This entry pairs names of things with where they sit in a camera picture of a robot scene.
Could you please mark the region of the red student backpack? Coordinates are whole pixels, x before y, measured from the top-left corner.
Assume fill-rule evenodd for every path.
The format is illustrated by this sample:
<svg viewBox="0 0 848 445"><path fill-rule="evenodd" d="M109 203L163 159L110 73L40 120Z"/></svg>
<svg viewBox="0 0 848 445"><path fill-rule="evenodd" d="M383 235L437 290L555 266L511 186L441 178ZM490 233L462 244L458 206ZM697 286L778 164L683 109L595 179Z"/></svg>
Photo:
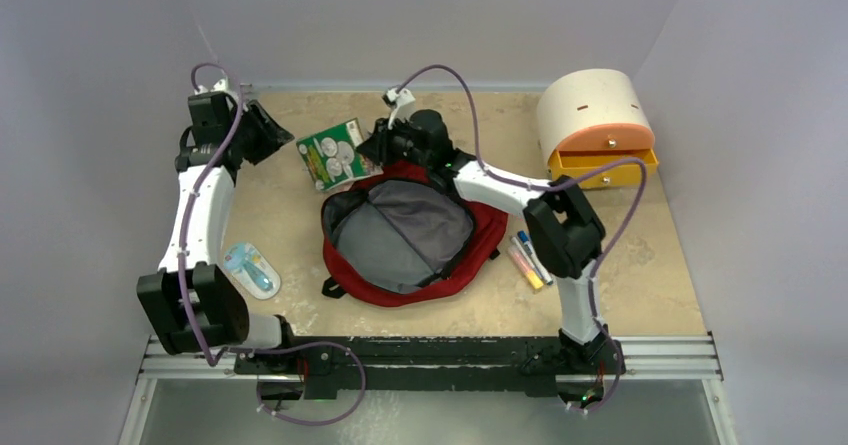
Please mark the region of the red student backpack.
<svg viewBox="0 0 848 445"><path fill-rule="evenodd" d="M321 208L322 293L380 307L453 296L496 259L506 213L460 198L399 162L329 196Z"/></svg>

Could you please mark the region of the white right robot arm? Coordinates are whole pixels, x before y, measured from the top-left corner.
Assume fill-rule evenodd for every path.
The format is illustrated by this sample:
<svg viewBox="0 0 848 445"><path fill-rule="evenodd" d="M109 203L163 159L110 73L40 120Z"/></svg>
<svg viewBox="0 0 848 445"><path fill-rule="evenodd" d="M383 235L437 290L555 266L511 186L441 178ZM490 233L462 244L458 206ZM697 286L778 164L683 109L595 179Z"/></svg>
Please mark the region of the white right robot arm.
<svg viewBox="0 0 848 445"><path fill-rule="evenodd" d="M453 144L441 114L430 109L404 121L377 120L356 150L382 168L399 162L420 166L459 198L523 218L530 243L558 290L564 364L576 372L624 372L621 346L598 305L596 275L606 230L578 186L510 173L496 178L495 169Z"/></svg>

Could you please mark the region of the green activity book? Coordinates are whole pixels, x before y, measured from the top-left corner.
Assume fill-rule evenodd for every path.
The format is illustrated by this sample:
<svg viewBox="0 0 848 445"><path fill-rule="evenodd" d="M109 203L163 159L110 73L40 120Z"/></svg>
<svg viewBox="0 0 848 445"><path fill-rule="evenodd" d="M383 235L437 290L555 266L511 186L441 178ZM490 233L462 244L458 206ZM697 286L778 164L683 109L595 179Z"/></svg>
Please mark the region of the green activity book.
<svg viewBox="0 0 848 445"><path fill-rule="evenodd" d="M314 188L328 192L341 185L379 175L382 169L357 147L365 141L357 118L296 140L296 149Z"/></svg>

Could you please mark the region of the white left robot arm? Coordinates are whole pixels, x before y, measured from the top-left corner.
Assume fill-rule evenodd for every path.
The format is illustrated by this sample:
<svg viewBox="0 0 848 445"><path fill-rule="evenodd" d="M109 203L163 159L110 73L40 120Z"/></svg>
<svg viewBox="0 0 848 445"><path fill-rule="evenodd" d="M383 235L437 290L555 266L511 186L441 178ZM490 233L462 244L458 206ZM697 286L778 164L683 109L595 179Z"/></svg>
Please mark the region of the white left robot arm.
<svg viewBox="0 0 848 445"><path fill-rule="evenodd" d="M217 362L224 349L259 350L272 373L287 373L298 347L286 339L285 319L251 313L219 255L242 163L259 164L293 136L258 101L239 102L230 90L201 90L187 105L173 230L155 272L139 278L137 297L166 353Z"/></svg>

